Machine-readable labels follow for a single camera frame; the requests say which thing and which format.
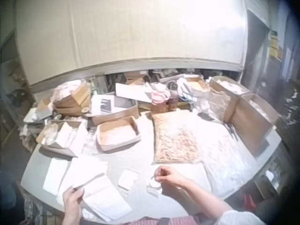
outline hand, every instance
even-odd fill
[[[154,172],[154,178],[159,183],[167,183],[179,188],[182,188],[187,181],[187,178],[177,172],[176,169],[168,166],[160,166]]]
[[[74,189],[70,187],[63,194],[65,217],[62,222],[63,225],[79,225],[82,217],[80,202],[84,194],[84,189]]]

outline table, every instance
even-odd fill
[[[154,166],[151,165],[154,156],[153,124],[152,121],[147,119],[145,116],[139,118],[137,120],[137,124],[141,132],[140,142],[129,146],[129,148],[126,147],[128,149],[124,151],[118,151],[112,154],[101,154],[97,156],[100,157],[101,160],[108,162],[108,177],[133,209],[133,211],[126,216],[119,218],[118,220],[111,221],[110,224],[134,221],[145,216],[152,218],[174,218],[198,213],[199,210],[197,207],[183,192],[166,188],[164,189],[164,195],[159,196],[159,198],[156,198],[146,192],[146,185],[149,181],[149,178],[153,176],[154,172]],[[279,135],[273,129],[266,136],[266,140],[269,142],[269,145],[264,147],[262,154],[256,158],[257,166],[256,168],[253,168],[253,176],[255,176],[267,163],[281,141]],[[252,157],[250,152],[245,147],[243,147],[241,150],[241,154],[243,157]],[[40,147],[40,145],[38,145],[27,164],[21,181],[21,186],[47,205],[63,211],[63,206],[56,202],[56,196],[43,190],[45,176],[47,174],[50,161],[53,157],[61,158],[62,156],[44,150]],[[117,186],[121,173],[125,169],[131,169],[139,172],[140,174],[139,180],[129,192],[126,192]],[[211,191],[208,177],[201,163],[194,165],[178,165],[178,170],[192,171],[189,172],[189,177],[195,180],[202,188]],[[219,197],[225,199],[232,195],[235,191],[236,190],[233,190],[231,193],[225,193]],[[92,221],[106,223],[100,218],[96,218]]]

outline paper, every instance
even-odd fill
[[[99,191],[88,197],[84,196],[83,200],[106,222],[118,219],[131,212],[131,207],[106,175],[98,177],[86,185],[84,187],[85,191],[94,190],[94,186],[98,187]]]
[[[55,143],[57,143],[61,148],[65,148],[71,132],[72,127],[70,127],[66,122],[64,122],[55,139]]]
[[[53,158],[49,165],[49,169],[44,181],[43,189],[52,195],[57,195],[60,182],[65,174],[68,166],[68,161],[63,159]]]
[[[93,95],[91,99],[90,113],[94,116],[113,113],[113,95]]]
[[[137,181],[138,179],[139,179],[138,173],[133,172],[131,170],[125,170],[119,179],[118,185],[121,188],[124,188],[127,191],[129,191],[131,187],[134,185],[135,181]]]
[[[106,171],[107,162],[100,161],[96,157],[80,155],[73,158],[57,193],[56,201],[64,205],[62,195],[68,188],[82,186],[96,176],[106,174]]]
[[[150,94],[152,91],[151,88],[116,83],[116,95],[123,98],[151,103]]]

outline paper sheet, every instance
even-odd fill
[[[95,186],[99,191],[93,192],[94,194],[88,197],[84,196],[83,200],[106,222],[118,219],[131,212],[131,207],[106,175],[96,178],[84,188],[90,194],[91,190],[95,190]]]
[[[60,182],[68,166],[68,161],[64,159],[53,158],[44,181],[43,189],[53,195],[57,195]]]
[[[69,187],[79,187],[98,175],[106,174],[107,162],[92,156],[81,155],[73,158],[71,165],[61,183],[56,201],[64,205],[62,195]]]
[[[127,191],[129,191],[131,189],[131,187],[134,185],[135,181],[137,181],[138,179],[139,179],[138,173],[133,172],[131,170],[125,170],[125,171],[123,171],[123,173],[119,179],[118,185],[121,188],[124,188]]]
[[[116,83],[116,96],[151,103],[151,88]]]

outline sleeve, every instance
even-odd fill
[[[265,225],[265,223],[251,212],[230,210],[223,213],[214,225]]]

